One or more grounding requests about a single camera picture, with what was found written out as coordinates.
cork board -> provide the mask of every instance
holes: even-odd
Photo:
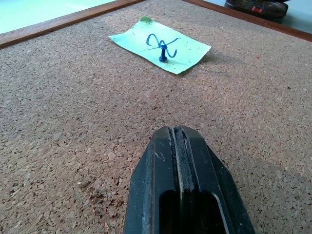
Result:
[[[209,54],[178,76],[152,68],[108,38],[141,15]],[[232,173],[257,233],[311,233],[311,51],[181,0],[146,0],[1,49],[0,232],[121,233],[150,136],[186,125]]]

blue push pin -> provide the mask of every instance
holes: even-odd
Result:
[[[161,62],[165,62],[168,60],[166,57],[166,49],[167,49],[166,45],[161,46],[161,56],[159,57],[159,61]]]

wooden frame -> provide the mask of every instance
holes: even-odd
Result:
[[[276,31],[279,31],[279,32],[282,32],[282,33],[285,33],[288,35],[292,35],[292,36],[297,37],[297,38],[312,41],[312,34],[310,34],[310,33],[300,31],[298,29],[290,28],[288,26],[281,25],[281,24],[278,24],[278,23],[275,23],[275,22],[272,22],[272,21],[269,21],[266,19],[262,19],[262,18],[259,18],[256,16],[248,15],[248,14],[245,14],[243,12],[236,11],[236,10],[233,10],[233,9],[230,9],[227,7],[219,6],[219,5],[204,1],[204,0],[183,0],[183,1],[195,4],[197,6],[201,6],[201,7],[213,10],[213,11],[217,11],[217,12],[220,12],[222,14],[232,16],[232,17],[235,17],[235,18],[238,18],[241,20],[246,20],[248,22],[255,23],[255,24],[267,27],[267,28],[271,28],[271,29],[274,29]]]
[[[119,8],[137,3],[143,0],[115,0],[103,5],[91,7],[66,16],[37,23],[11,32],[0,34],[0,48],[12,45],[39,35],[64,28],[68,25],[90,19],[101,14],[117,10]]]

green sticky note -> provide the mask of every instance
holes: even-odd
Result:
[[[125,33],[110,36],[117,45],[137,54],[162,69],[179,74],[194,66],[211,46],[189,38],[147,16]],[[160,62],[161,45],[167,45],[166,62]]]

